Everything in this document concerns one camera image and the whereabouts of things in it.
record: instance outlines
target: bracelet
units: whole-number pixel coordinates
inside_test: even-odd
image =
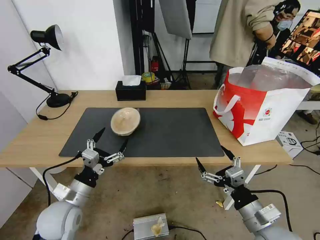
[[[272,33],[272,35],[267,39],[267,40],[263,40],[263,42],[267,42],[267,41],[269,41],[272,37],[273,37],[273,33]]]

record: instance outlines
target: fire extinguisher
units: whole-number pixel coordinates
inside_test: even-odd
[[[153,56],[151,60],[151,72],[157,72],[159,70],[158,56]]]

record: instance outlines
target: lamp base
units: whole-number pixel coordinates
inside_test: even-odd
[[[47,99],[48,107],[56,108],[62,107],[69,104],[71,101],[71,97],[65,93],[58,93],[58,95],[51,95]]]

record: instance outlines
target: face mask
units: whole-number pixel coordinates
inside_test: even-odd
[[[280,21],[279,24],[277,25],[277,28],[280,31],[283,31],[287,28],[290,28],[292,25],[292,20],[285,20],[285,21]]]

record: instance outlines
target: lamp shade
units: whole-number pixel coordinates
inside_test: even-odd
[[[30,36],[37,43],[48,43],[55,49],[61,51],[63,46],[63,37],[60,27],[52,25],[46,31],[31,31]]]

